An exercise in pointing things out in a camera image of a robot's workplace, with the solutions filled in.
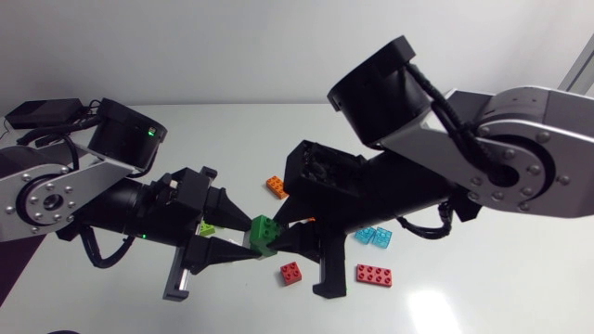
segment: bolt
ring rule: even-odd
[[[529,166],[526,171],[528,171],[529,174],[533,175],[533,176],[537,176],[540,174],[540,166],[538,165],[532,165]]]
[[[478,130],[477,130],[477,134],[479,136],[488,136],[491,133],[491,129],[489,129],[486,126],[481,126]]]
[[[532,196],[532,194],[534,194],[534,191],[532,190],[531,187],[526,186],[526,187],[523,187],[522,190],[520,190],[520,193],[523,196],[530,197],[530,196]]]
[[[508,148],[503,152],[503,159],[505,159],[505,160],[512,160],[515,157],[516,157],[516,151],[511,148]]]
[[[550,133],[543,131],[541,133],[538,133],[538,135],[536,135],[536,142],[540,143],[540,144],[545,144],[550,140]]]
[[[470,200],[479,200],[480,196],[477,193],[470,192],[470,193],[468,193],[468,198]]]
[[[559,182],[562,186],[567,186],[572,180],[567,175],[557,176],[557,182]]]
[[[494,201],[500,201],[504,199],[503,193],[501,191],[496,191],[491,195],[491,199]]]
[[[483,179],[482,179],[482,178],[480,178],[480,177],[478,177],[478,176],[474,176],[474,177],[471,179],[471,184],[472,184],[473,186],[480,186],[480,185],[482,185],[482,184],[483,184]]]
[[[521,212],[530,211],[530,205],[527,202],[522,202],[520,205],[518,205],[518,210]]]

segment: cable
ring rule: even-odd
[[[147,169],[145,169],[144,171],[140,172],[140,173],[134,173],[134,174],[129,174],[128,178],[138,178],[138,177],[142,177],[146,174],[148,174],[150,172],[150,170],[152,169],[152,165],[153,163],[155,163],[155,159],[157,158],[157,150],[155,150],[155,154],[152,155],[152,158],[150,159],[150,162],[148,163]]]
[[[6,131],[4,131],[4,132],[2,133],[2,135],[0,135],[0,140],[2,140],[2,138],[4,138],[4,136],[5,136],[7,133],[9,133],[9,132],[10,132],[10,131],[8,131],[8,127],[6,126],[6,119],[4,119],[4,128],[5,128],[5,130],[6,130]]]
[[[96,102],[99,104],[99,106],[101,105],[101,101],[99,101],[98,99],[93,99],[93,100],[91,100],[91,102],[89,102],[89,108],[93,109],[93,108],[99,107],[99,106],[93,107],[93,103],[96,103]]]
[[[429,240],[436,240],[449,235],[452,230],[452,217],[454,213],[454,210],[447,201],[439,204],[437,210],[439,211],[439,217],[443,223],[441,227],[433,228],[413,225],[405,217],[396,217],[396,220],[400,223],[402,228],[410,231],[414,235]]]
[[[86,252],[86,256],[88,256],[93,266],[101,269],[110,268],[119,262],[128,252],[130,246],[132,246],[132,242],[135,239],[132,236],[128,236],[128,238],[123,240],[123,244],[119,249],[117,249],[110,257],[103,259],[101,257],[101,251],[99,250],[99,245],[97,244],[97,238],[95,237],[93,227],[89,225],[81,226],[80,235],[81,240],[83,241],[83,247],[84,251]]]
[[[76,131],[85,130],[91,128],[93,126],[101,124],[102,119],[99,116],[93,116],[93,118],[79,122],[76,124],[68,124],[68,125],[58,125],[58,126],[50,126],[45,128],[39,128],[31,130],[29,133],[24,135],[23,137],[17,139],[17,144],[19,145],[29,145],[33,140],[47,136],[47,135],[63,135],[68,133],[73,133]]]
[[[64,142],[66,143],[66,145],[68,146],[68,149],[71,152],[71,156],[72,156],[72,170],[73,171],[78,171],[80,169],[80,162],[78,159],[78,150],[76,149],[76,146],[74,145],[74,143],[72,142],[72,139],[67,136],[67,135],[59,135],[62,139],[64,139]]]
[[[493,154],[481,142],[476,140],[468,124],[462,123],[456,111],[446,98],[419,71],[417,66],[407,63],[406,69],[419,86],[433,99],[432,109],[444,125],[454,144],[470,164],[477,169],[493,175],[496,179],[504,178]]]

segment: black power adapter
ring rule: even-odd
[[[81,112],[84,107],[78,98],[27,101],[10,111],[6,120],[14,129],[36,129],[72,123]]]

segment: table surface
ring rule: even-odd
[[[142,180],[184,167],[219,172],[215,186],[251,217],[273,216],[282,201],[265,189],[282,177],[287,154],[303,139],[349,153],[376,154],[330,105],[144,106],[136,110],[169,134]],[[86,144],[90,134],[76,136]],[[0,142],[9,145],[16,134]],[[409,220],[437,225],[435,208]],[[562,220],[483,210],[452,234],[430,241],[395,221],[387,250],[346,241],[348,296],[312,293],[315,263],[279,253],[208,267],[184,302],[161,299],[174,248],[137,240],[111,269],[96,269],[83,245],[49,235],[0,309],[5,333],[592,333],[594,220]],[[216,237],[241,242],[242,233]],[[99,231],[104,254],[123,236]],[[284,287],[281,265],[296,261],[303,281]],[[358,263],[393,270],[390,289],[355,282]]]

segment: transparent blue lego brick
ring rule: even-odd
[[[368,228],[364,228],[362,230],[356,231],[355,238],[367,245],[373,238],[374,234],[375,234],[375,228],[368,227]]]
[[[388,231],[387,229],[383,229],[378,227],[378,230],[375,233],[375,237],[371,241],[372,244],[382,247],[384,249],[388,248],[390,245],[390,238],[392,237],[392,232]]]

